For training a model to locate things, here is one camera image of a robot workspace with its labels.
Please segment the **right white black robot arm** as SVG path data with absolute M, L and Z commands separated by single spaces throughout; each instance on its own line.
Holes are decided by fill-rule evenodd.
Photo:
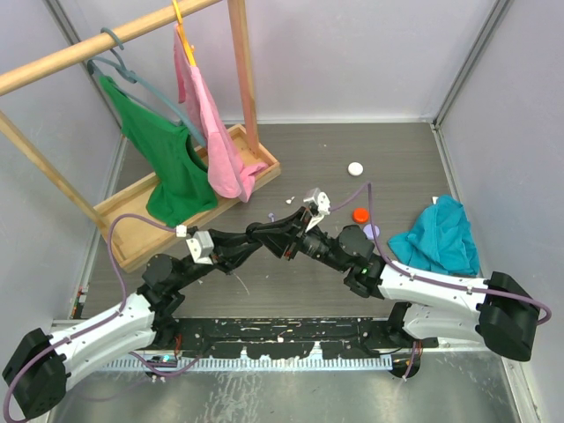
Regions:
M 394 301 L 386 334 L 395 346 L 453 338 L 511 360 L 531 359 L 540 306 L 508 274 L 464 278 L 414 269 L 375 253 L 359 226 L 344 226 L 332 237 L 318 221 L 301 207 L 290 217 L 250 225 L 247 232 L 275 256 L 292 260 L 302 253 L 344 273 L 345 285 L 362 298 Z

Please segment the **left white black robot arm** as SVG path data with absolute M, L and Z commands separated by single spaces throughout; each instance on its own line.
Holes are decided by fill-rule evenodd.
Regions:
M 182 289 L 212 271 L 234 271 L 261 247 L 247 234 L 215 230 L 193 232 L 187 244 L 183 259 L 153 256 L 142 285 L 112 308 L 65 330 L 26 333 L 2 372 L 8 386 L 4 419 L 13 420 L 12 401 L 24 421 L 38 418 L 110 361 L 149 345 L 171 346 L 177 332 L 173 313 L 184 301 Z

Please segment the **black charging case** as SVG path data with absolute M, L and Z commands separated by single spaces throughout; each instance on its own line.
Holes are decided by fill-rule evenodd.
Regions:
M 255 239 L 255 233 L 257 230 L 260 230 L 262 228 L 262 224 L 259 222 L 253 222 L 251 224 L 249 224 L 246 228 L 246 236 L 249 240 L 254 240 Z

